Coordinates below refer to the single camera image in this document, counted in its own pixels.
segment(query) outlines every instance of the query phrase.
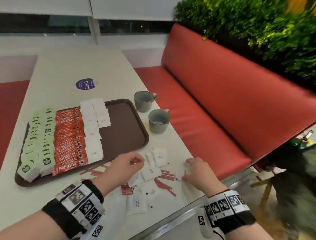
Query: window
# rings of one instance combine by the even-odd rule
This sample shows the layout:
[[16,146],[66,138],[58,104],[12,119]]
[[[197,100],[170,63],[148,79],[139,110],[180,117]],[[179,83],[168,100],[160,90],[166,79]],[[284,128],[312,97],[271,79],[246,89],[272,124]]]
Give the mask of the window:
[[101,33],[169,33],[174,22],[99,20]]
[[0,13],[0,33],[90,33],[82,16]]

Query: ceramic mug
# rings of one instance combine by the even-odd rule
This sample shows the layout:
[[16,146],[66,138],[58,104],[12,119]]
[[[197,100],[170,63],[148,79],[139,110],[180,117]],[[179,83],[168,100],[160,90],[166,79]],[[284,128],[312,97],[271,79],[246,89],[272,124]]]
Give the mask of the ceramic mug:
[[150,110],[153,101],[157,98],[157,94],[151,94],[148,91],[139,91],[134,95],[134,101],[137,111],[147,112]]
[[149,129],[153,133],[163,133],[170,122],[169,109],[152,110],[149,115]]

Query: bench backrest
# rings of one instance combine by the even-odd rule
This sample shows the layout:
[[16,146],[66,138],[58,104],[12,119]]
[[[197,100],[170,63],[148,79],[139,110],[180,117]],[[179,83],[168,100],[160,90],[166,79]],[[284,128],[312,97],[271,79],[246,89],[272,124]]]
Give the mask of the bench backrest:
[[162,64],[254,160],[316,122],[315,95],[179,24]]

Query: plant wall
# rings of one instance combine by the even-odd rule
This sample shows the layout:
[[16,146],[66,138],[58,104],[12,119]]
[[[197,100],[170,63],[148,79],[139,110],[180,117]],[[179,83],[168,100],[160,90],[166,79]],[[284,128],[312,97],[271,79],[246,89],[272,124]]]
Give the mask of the plant wall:
[[204,39],[216,38],[220,30],[246,39],[265,60],[316,84],[315,3],[297,14],[291,8],[286,0],[185,0],[175,20],[202,28]]

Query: black and white wristband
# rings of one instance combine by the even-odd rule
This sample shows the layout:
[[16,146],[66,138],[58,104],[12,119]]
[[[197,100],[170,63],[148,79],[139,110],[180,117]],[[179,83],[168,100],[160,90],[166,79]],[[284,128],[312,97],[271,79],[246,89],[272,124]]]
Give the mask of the black and white wristband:
[[69,239],[85,233],[104,214],[103,196],[90,181],[76,182],[57,194],[42,211],[48,214]]
[[219,227],[224,234],[256,222],[249,207],[238,192],[228,190],[208,199],[205,205],[211,225]]

